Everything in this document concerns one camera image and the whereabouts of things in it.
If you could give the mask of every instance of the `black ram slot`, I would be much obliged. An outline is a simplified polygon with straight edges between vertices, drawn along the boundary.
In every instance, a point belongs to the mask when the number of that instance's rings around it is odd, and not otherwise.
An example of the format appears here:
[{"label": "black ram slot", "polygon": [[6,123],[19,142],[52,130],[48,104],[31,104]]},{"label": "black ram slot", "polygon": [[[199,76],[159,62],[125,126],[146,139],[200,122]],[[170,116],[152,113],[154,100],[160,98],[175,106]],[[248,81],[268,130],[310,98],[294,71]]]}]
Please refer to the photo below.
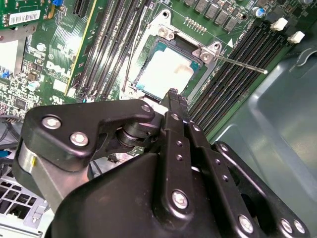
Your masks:
[{"label": "black ram slot", "polygon": [[[262,64],[263,66],[261,67],[267,67],[269,65],[269,63],[271,63],[271,61],[277,56],[277,54],[283,49],[283,45],[279,44],[278,47],[275,47],[271,50],[271,55],[269,57],[267,57],[267,59],[265,60],[265,63]],[[248,84],[244,85],[243,87],[241,87],[241,89],[239,90],[239,92],[235,95],[235,97],[232,97],[230,100],[228,100],[228,102],[225,102],[225,107],[222,108],[221,111],[219,111],[216,115],[216,117],[214,117],[214,119],[212,121],[210,121],[211,123],[209,123],[208,126],[205,127],[205,132],[206,133],[210,133],[214,127],[221,121],[221,119],[230,111],[230,109],[232,108],[232,106],[238,102],[238,100],[240,99],[241,95],[243,95],[248,88],[252,85],[252,83],[254,83],[254,81],[257,79],[257,77],[260,75],[260,73],[258,72],[254,72],[251,71],[250,72],[250,78],[251,80],[248,81]]]},{"label": "black ram slot", "polygon": [[87,13],[90,0],[76,0],[73,8],[73,14],[84,17]]},{"label": "black ram slot", "polygon": [[[249,63],[249,61],[252,59],[252,55],[255,49],[253,47],[253,44],[256,47],[259,47],[262,44],[263,38],[265,38],[264,32],[258,32],[255,36],[256,36],[255,41],[251,41],[249,44],[245,45],[245,48],[242,48],[243,51],[241,52],[241,54],[236,55],[235,57],[236,60],[239,59],[239,61]],[[241,70],[243,70],[242,67],[229,64],[228,69],[222,75],[220,75],[220,77],[216,77],[218,83],[215,87],[212,88],[212,91],[207,97],[207,99],[205,97],[206,101],[205,101],[204,108],[209,109],[212,107],[212,105],[215,104],[215,100],[217,99],[218,95],[223,94],[225,92],[224,90],[226,90],[227,88],[230,88],[229,86],[232,83],[232,80],[237,77],[237,75],[239,74],[239,72],[241,72]],[[201,110],[200,112],[197,112],[196,115],[193,117],[193,120],[196,123],[200,123],[202,119],[201,117],[204,117],[206,113],[208,112],[206,112],[205,110]]]},{"label": "black ram slot", "polygon": [[[263,52],[263,50],[270,49],[274,44],[276,44],[276,41],[268,41],[266,44],[262,47],[262,49],[259,51],[259,54]],[[262,65],[261,62],[263,61],[263,58],[259,60],[258,58],[253,58],[249,63],[254,66]],[[240,68],[240,71],[237,72],[237,79],[235,80],[235,83],[230,85],[226,91],[222,94],[222,97],[217,99],[217,103],[215,103],[213,108],[210,108],[208,112],[206,113],[206,117],[203,121],[200,121],[199,125],[202,128],[205,128],[210,124],[211,120],[213,120],[221,111],[221,108],[225,106],[225,101],[227,99],[230,99],[234,97],[235,93],[239,88],[241,88],[244,84],[248,84],[250,81],[250,74],[255,73],[252,70]]]},{"label": "black ram slot", "polygon": [[[260,29],[257,29],[257,27],[253,27],[251,30],[249,30],[246,34],[246,36],[243,38],[242,42],[238,45],[238,47],[231,53],[229,56],[230,59],[236,60],[241,56],[241,53],[244,51],[244,49],[247,48],[247,46],[250,44],[250,39],[254,39],[258,33],[260,32]],[[194,104],[194,106],[190,109],[190,116],[193,117],[197,111],[200,111],[201,107],[204,105],[204,102],[206,102],[206,99],[208,95],[211,93],[210,89],[214,87],[214,85],[219,81],[219,79],[223,78],[224,75],[229,71],[229,69],[233,67],[231,63],[224,62],[217,73],[217,75],[212,79],[213,84],[210,84],[208,88],[204,91],[204,93],[199,97],[197,102]]]}]

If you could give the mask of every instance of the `screw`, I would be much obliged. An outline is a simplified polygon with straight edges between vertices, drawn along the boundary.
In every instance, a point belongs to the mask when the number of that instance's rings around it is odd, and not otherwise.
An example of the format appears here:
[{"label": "screw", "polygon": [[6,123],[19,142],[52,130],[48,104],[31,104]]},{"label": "screw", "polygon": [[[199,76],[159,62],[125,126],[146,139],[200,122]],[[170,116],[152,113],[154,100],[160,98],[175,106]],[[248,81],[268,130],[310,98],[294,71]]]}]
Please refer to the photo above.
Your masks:
[{"label": "screw", "polygon": [[252,233],[253,232],[253,226],[249,219],[246,216],[240,215],[239,216],[239,222],[242,226],[242,228],[247,232],[247,233]]},{"label": "screw", "polygon": [[298,230],[300,233],[302,233],[302,234],[305,233],[304,227],[303,227],[302,224],[300,224],[298,221],[294,220],[294,225],[295,225],[295,227],[297,228],[297,230]]},{"label": "screw", "polygon": [[57,118],[47,117],[42,120],[42,125],[48,129],[54,130],[54,129],[60,128],[61,122]]},{"label": "screw", "polygon": [[200,131],[200,128],[195,124],[193,124],[193,128],[195,129],[195,131]]},{"label": "screw", "polygon": [[291,225],[288,223],[288,221],[286,221],[285,219],[282,219],[281,224],[288,233],[293,233],[293,229]]},{"label": "screw", "polygon": [[146,111],[147,113],[149,113],[150,111],[151,111],[151,109],[150,109],[150,107],[148,106],[148,105],[142,105],[141,106],[142,107],[142,109],[144,110],[144,111]]},{"label": "screw", "polygon": [[88,144],[88,137],[82,132],[75,132],[70,136],[70,141],[77,146],[86,146]]},{"label": "screw", "polygon": [[208,61],[210,59],[210,54],[209,53],[203,53],[202,54],[202,60],[204,62]]},{"label": "screw", "polygon": [[166,37],[167,34],[168,34],[168,30],[165,27],[161,27],[158,30],[158,35],[161,36],[161,37]]},{"label": "screw", "polygon": [[224,151],[228,151],[228,148],[227,148],[224,144],[221,144],[220,147],[221,147]]},{"label": "screw", "polygon": [[172,194],[172,199],[176,207],[180,209],[185,209],[188,206],[188,200],[185,194],[180,191],[174,191]]},{"label": "screw", "polygon": [[179,120],[178,115],[176,115],[175,113],[172,114],[172,118],[174,118],[175,120]]}]

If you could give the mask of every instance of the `white label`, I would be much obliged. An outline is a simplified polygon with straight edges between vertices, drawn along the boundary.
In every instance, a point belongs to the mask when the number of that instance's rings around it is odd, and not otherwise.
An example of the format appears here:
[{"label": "white label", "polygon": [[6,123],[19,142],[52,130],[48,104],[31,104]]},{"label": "white label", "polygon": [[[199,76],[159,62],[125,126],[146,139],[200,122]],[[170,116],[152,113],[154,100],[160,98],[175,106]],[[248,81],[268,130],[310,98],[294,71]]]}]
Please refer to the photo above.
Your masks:
[{"label": "white label", "polygon": [[41,10],[20,12],[10,15],[9,25],[19,24],[21,22],[28,22],[40,18]]}]

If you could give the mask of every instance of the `black metal bracket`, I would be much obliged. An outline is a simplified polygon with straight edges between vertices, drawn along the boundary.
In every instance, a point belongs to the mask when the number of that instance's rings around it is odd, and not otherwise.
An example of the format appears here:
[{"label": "black metal bracket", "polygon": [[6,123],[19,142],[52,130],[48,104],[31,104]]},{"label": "black metal bracket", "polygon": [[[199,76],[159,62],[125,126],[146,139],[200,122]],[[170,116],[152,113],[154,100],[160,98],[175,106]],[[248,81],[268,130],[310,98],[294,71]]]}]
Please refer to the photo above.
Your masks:
[{"label": "black metal bracket", "polygon": [[[184,102],[174,103],[176,107]],[[141,100],[31,110],[20,147],[25,146],[24,155],[41,158],[42,166],[46,160],[55,165],[59,175],[63,170],[80,173],[91,159],[106,154],[136,145],[146,148],[143,155],[67,193],[47,237],[310,236],[228,145],[217,142],[211,147],[201,129],[183,115],[180,108],[158,115]],[[43,126],[46,117],[58,119],[61,126]],[[89,143],[73,144],[74,132],[87,135]],[[21,156],[18,151],[15,160],[21,161]],[[14,173],[29,168],[32,175],[36,170],[35,164],[19,165]],[[16,177],[22,184],[22,178],[29,179]]]}]

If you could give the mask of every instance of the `cable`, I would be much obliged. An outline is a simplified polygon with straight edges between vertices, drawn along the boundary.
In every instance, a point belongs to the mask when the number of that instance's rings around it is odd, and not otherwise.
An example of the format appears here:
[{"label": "cable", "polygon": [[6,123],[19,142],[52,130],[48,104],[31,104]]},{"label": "cable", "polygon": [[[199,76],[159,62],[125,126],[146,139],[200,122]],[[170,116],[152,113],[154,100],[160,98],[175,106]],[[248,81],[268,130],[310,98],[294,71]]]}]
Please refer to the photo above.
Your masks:
[{"label": "cable", "polygon": [[102,175],[103,172],[101,171],[101,169],[100,169],[100,167],[98,166],[97,162],[96,162],[96,161],[93,161],[93,163],[94,163],[96,169],[98,170],[98,173],[99,173],[100,175]]}]

